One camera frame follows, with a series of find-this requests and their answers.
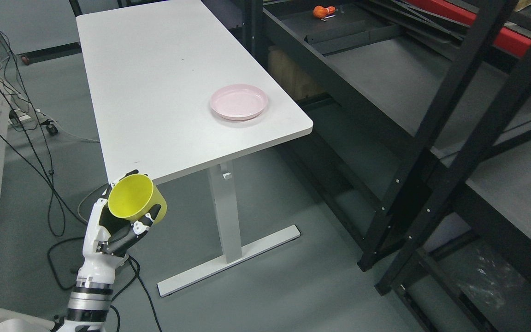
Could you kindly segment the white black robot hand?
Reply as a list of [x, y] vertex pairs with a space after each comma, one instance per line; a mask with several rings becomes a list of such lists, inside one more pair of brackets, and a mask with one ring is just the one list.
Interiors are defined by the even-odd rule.
[[137, 169], [108, 183], [99, 198], [93, 204], [83, 240], [83, 266], [77, 278], [90, 278], [94, 282], [114, 284], [115, 271], [126, 261], [127, 251], [141, 240], [158, 222], [154, 216], [160, 205], [155, 205], [137, 221], [115, 217], [108, 208], [108, 198], [112, 187], [122, 178], [139, 174]]

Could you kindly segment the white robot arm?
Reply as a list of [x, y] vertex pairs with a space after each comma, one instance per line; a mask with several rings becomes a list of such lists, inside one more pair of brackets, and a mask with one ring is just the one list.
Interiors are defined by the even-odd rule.
[[51, 331], [105, 332], [112, 293], [112, 284], [78, 277], [68, 300], [67, 314]]

